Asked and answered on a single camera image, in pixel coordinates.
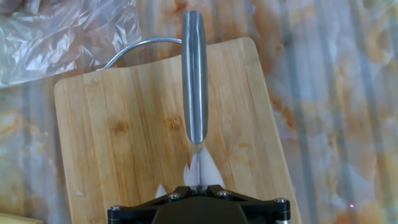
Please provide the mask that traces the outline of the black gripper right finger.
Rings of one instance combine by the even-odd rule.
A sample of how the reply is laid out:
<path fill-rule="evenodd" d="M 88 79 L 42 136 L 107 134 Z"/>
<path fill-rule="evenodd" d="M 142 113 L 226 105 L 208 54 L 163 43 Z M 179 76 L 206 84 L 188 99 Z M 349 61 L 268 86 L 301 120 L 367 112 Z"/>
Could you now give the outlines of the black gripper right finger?
<path fill-rule="evenodd" d="M 203 214 L 215 223 L 290 223 L 290 201 L 283 197 L 259 200 L 220 185 L 200 185 L 198 194 L 206 198 Z"/>

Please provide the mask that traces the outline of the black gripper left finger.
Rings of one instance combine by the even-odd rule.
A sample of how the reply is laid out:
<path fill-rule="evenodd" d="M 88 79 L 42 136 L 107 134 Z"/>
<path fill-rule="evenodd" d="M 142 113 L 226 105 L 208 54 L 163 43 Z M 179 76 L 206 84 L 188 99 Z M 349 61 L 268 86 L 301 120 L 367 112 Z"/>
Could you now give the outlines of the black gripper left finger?
<path fill-rule="evenodd" d="M 127 207 L 113 205 L 108 208 L 108 224 L 123 224 L 134 222 L 151 223 L 157 211 L 164 205 L 196 196 L 195 189 L 188 186 L 179 186 L 173 192 L 155 198 L 143 204 Z"/>

